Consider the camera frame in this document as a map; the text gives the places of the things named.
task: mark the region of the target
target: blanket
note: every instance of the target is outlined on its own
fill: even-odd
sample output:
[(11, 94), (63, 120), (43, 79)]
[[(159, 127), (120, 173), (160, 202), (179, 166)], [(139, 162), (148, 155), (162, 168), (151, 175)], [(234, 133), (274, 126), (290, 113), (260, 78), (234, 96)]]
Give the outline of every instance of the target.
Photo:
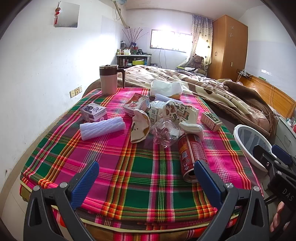
[[(126, 87), (150, 88), (154, 79), (179, 82), (184, 93), (202, 97), (207, 104), (215, 106), (234, 119), (235, 123), (250, 126), (268, 139), (275, 136), (277, 121), (270, 107), (255, 90), (232, 81), (220, 83), (185, 71), (177, 72), (143, 65), (126, 70)], [(118, 75), (118, 82), (118, 86), (122, 87), (121, 73)], [(101, 88), (100, 80), (91, 84), (86, 93), (96, 88)]]
[[(80, 172), (89, 160), (100, 165), (99, 176), (81, 208), (85, 219), (101, 225), (133, 230), (190, 228), (216, 213), (201, 186), (183, 180), (178, 145), (164, 149), (153, 135), (131, 144), (132, 118), (123, 105), (145, 88), (119, 88), (113, 96), (94, 90), (81, 99), (39, 143), (25, 164), (21, 180), (29, 187), (54, 188)], [(212, 112), (198, 96), (182, 94), (181, 101)], [(82, 141), (80, 109), (91, 102), (107, 108), (109, 118), (121, 116), (123, 131)], [(232, 134), (222, 126), (211, 131), (198, 118), (205, 134), (204, 149), (209, 167), (224, 182), (251, 189), (258, 180)]]

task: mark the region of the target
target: laundry basket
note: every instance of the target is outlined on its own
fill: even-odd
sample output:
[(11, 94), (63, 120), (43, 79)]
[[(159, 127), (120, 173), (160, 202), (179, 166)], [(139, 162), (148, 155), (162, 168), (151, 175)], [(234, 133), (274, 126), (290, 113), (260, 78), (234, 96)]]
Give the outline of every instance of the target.
[(268, 140), (266, 140), (266, 138), (255, 129), (244, 125), (236, 126), (233, 131), (233, 136), (249, 162), (251, 162), (258, 169), (267, 172), (267, 169), (253, 157), (253, 149), (255, 146), (260, 145), (262, 148), (272, 154), (272, 146)]

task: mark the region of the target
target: wardrobe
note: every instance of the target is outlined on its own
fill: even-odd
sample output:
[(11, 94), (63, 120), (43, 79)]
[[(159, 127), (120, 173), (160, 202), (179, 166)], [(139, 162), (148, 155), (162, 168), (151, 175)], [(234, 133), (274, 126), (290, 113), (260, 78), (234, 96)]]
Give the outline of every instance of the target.
[(237, 81), (246, 64), (248, 27), (224, 15), (213, 23), (212, 63), (207, 77)]

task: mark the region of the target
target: teddy bear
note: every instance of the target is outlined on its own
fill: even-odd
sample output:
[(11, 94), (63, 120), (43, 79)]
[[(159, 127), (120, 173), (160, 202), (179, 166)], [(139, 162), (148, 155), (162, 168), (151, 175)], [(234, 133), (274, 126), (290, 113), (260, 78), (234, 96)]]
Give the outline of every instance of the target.
[(187, 67), (195, 68), (197, 69), (198, 73), (206, 74), (205, 72), (205, 64), (204, 64), (204, 58), (198, 55), (193, 56)]

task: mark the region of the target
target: pink travel mug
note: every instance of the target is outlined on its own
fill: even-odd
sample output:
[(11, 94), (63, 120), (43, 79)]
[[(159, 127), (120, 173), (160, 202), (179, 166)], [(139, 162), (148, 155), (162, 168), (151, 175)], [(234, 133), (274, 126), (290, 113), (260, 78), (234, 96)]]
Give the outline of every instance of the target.
[(100, 66), (101, 86), (103, 95), (114, 95), (117, 92), (117, 74), (122, 73), (122, 85), (126, 85), (126, 71), (119, 69), (118, 65)]

